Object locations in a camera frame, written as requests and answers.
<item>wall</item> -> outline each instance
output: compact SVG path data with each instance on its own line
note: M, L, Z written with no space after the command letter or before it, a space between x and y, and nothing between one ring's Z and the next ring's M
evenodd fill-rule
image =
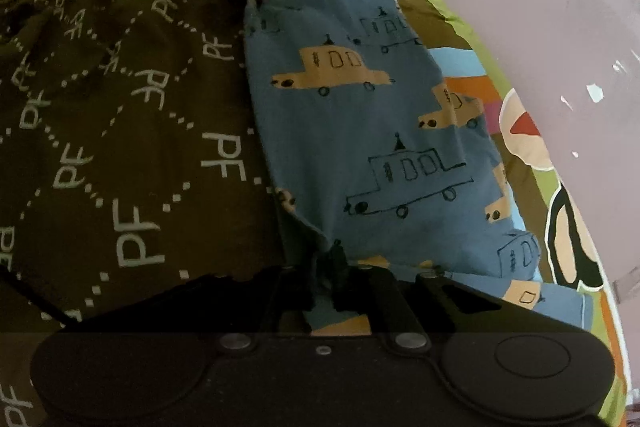
M609 280L640 266L640 0L445 1L494 53L540 128ZM601 102L587 84L604 90ZM640 387L640 295L619 312Z

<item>silver bolt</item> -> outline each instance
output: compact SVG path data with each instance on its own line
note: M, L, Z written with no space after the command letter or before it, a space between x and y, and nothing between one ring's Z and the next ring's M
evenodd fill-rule
M427 344L427 339L421 333L399 333L396 335L396 344L404 349L418 349Z
M438 277L438 274L436 273L436 270L428 269L427 271L422 272L420 274L420 277L422 277L423 279L436 279Z
M251 338L244 333L226 333L220 337L220 345L226 349L244 349L251 346Z

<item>red triangle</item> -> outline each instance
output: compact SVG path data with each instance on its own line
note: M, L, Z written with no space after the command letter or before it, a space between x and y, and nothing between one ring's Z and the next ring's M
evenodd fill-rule
M529 136L540 136L540 131L531 120L528 112L524 112L511 126L511 134L528 134Z

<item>folded cloth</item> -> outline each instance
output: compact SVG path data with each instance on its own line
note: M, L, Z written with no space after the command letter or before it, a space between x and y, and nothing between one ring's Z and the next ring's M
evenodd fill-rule
M473 52L427 50L395 0L250 2L245 43L276 194L320 252L532 279L482 103L444 81L484 75Z

